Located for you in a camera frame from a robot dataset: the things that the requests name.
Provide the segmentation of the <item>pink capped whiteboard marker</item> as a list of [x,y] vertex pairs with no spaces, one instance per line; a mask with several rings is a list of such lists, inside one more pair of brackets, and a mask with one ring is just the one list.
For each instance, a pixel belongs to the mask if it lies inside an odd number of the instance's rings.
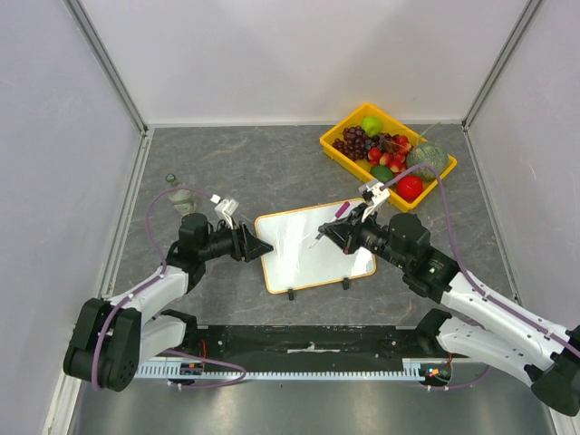
[[[350,205],[351,205],[351,203],[349,201],[344,201],[344,203],[335,211],[331,220],[329,222],[325,223],[325,225],[327,226],[327,225],[330,225],[331,223],[336,222],[348,210]],[[308,248],[315,247],[317,245],[317,243],[322,239],[323,236],[324,236],[324,233],[321,230],[319,230],[318,234],[314,238],[314,241],[311,243],[311,245]]]

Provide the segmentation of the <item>orange framed whiteboard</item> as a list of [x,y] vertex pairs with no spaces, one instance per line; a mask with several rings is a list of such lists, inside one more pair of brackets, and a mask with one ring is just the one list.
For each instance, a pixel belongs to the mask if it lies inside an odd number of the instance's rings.
[[359,198],[343,199],[258,217],[256,235],[273,247],[261,257],[268,293],[287,294],[373,275],[376,259],[368,250],[346,255],[318,232],[322,224],[346,217],[361,203]]

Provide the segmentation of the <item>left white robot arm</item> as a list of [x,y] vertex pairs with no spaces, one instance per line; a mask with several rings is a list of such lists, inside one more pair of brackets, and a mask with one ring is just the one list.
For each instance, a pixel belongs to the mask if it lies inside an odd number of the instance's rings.
[[64,373],[120,392],[139,366],[158,354],[193,354],[199,343],[197,320],[170,310],[169,303],[199,283],[208,261],[229,256],[248,263],[273,250],[243,223],[213,227],[203,214],[185,216],[177,240],[150,277],[113,298],[83,304],[64,355]]

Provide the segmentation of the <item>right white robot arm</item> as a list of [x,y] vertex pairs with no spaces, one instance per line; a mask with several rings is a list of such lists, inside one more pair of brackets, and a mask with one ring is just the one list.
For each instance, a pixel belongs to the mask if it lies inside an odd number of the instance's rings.
[[441,351],[474,358],[522,381],[549,408],[579,412],[579,330],[555,324],[507,299],[462,271],[459,261],[430,243],[430,231],[412,214],[394,215],[380,226],[367,207],[324,223],[320,235],[346,255],[365,248],[399,268],[403,282],[421,297],[464,314],[475,325],[437,312],[434,325],[415,334],[425,356]]

